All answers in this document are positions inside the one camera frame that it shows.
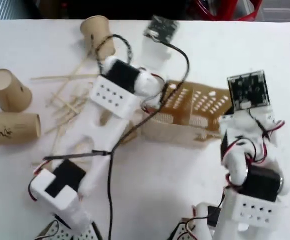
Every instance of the tipped paper cup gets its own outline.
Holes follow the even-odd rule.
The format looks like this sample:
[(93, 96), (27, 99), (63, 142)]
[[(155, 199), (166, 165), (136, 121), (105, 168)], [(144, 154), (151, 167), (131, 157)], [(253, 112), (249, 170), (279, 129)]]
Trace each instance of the tipped paper cup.
[[(95, 49), (112, 35), (109, 20), (104, 16), (92, 16), (80, 25), (80, 31), (85, 37), (86, 49), (95, 55)], [(105, 60), (116, 52), (113, 39), (109, 39), (99, 51), (99, 59)]]
[(0, 145), (26, 144), (40, 136), (38, 114), (0, 112)]
[(0, 69), (0, 108), (4, 112), (20, 113), (32, 102), (32, 92), (7, 69)]

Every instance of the red chair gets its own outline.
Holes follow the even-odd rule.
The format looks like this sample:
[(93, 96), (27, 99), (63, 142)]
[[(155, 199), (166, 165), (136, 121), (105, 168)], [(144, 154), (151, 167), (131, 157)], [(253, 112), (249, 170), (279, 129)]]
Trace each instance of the red chair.
[(193, 16), (199, 15), (203, 20), (206, 21), (246, 21), (253, 22), (260, 10), (263, 0), (249, 0), (253, 5), (255, 11), (251, 14), (241, 17), (239, 19), (233, 19), (233, 15), (239, 0), (219, 0), (219, 7), (216, 15), (212, 15), (206, 7), (203, 5), (201, 0), (192, 0), (189, 7), (189, 14)]

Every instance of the black circuit board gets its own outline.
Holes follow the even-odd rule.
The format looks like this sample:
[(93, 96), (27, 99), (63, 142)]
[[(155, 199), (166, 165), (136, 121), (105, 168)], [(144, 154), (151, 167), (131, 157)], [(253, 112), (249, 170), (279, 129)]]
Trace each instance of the black circuit board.
[(234, 112), (271, 105), (264, 71), (233, 76), (227, 80)]
[(158, 42), (170, 43), (175, 35), (179, 23), (161, 16), (153, 16), (144, 36), (154, 38)]

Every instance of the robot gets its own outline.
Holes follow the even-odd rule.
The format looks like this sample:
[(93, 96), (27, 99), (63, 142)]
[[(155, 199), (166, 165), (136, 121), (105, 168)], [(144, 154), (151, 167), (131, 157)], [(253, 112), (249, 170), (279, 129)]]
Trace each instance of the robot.
[[(100, 174), (106, 172), (110, 152), (134, 112), (148, 99), (159, 101), (163, 87), (162, 81), (148, 71), (137, 69), (114, 56), (104, 62), (103, 74), (97, 78), (89, 95), (90, 101), (80, 116), (83, 122), (76, 122), (66, 133), (71, 136), (71, 141), (62, 142), (56, 154), (69, 154), (85, 138), (91, 139), (93, 149), (101, 151), (93, 151), (89, 155), (92, 156), (90, 170), (86, 172), (75, 161), (69, 161), (77, 155), (67, 155), (65, 160), (53, 161), (53, 172), (43, 169), (30, 184), (34, 199), (74, 233), (80, 235), (92, 223), (91, 216), (81, 207), (80, 197), (88, 196)], [(110, 111), (111, 115), (107, 124), (100, 126), (100, 115), (105, 110)]]
[[(219, 120), (221, 164), (229, 172), (223, 205), (200, 203), (186, 231), (178, 227), (170, 240), (268, 240), (278, 227), (284, 209), (279, 196), (290, 191), (277, 141), (285, 122), (274, 119), (264, 71), (227, 80), (232, 109)], [(240, 224), (248, 230), (239, 231)]]

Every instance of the white table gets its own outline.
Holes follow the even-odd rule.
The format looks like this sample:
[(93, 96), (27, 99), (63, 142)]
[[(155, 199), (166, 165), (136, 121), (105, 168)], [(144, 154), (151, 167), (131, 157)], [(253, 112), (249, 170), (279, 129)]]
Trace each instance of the white table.
[[(79, 20), (0, 21), (0, 68), (11, 70), (31, 88), (33, 103), (27, 112), (40, 114), (43, 131), (51, 127), (45, 98), (61, 83), (33, 83), (30, 78), (71, 73), (85, 55), (80, 24)], [(136, 61), (147, 24), (110, 22), (113, 33), (130, 41)], [(182, 22), (173, 43), (188, 54), (191, 82), (227, 88), (229, 76), (265, 70), (276, 116), (287, 122), (280, 130), (280, 142), (290, 175), (290, 23)], [(124, 58), (123, 44), (117, 42), (116, 47)], [(173, 54), (166, 73), (178, 79), (184, 70), (182, 57)], [(91, 61), (84, 71), (96, 73), (97, 66)], [(48, 154), (53, 138), (43, 136), (36, 144), (0, 147), (0, 240), (30, 240), (52, 219), (31, 201), (27, 186), (33, 158)], [(193, 150), (139, 138), (122, 147), (112, 176), (113, 239), (167, 239), (180, 218), (189, 216), (190, 205), (217, 204), (225, 185), (219, 145), (218, 141)], [(289, 208), (275, 240), (290, 239), (290, 194), (283, 201)], [(107, 238), (107, 176), (84, 205)]]

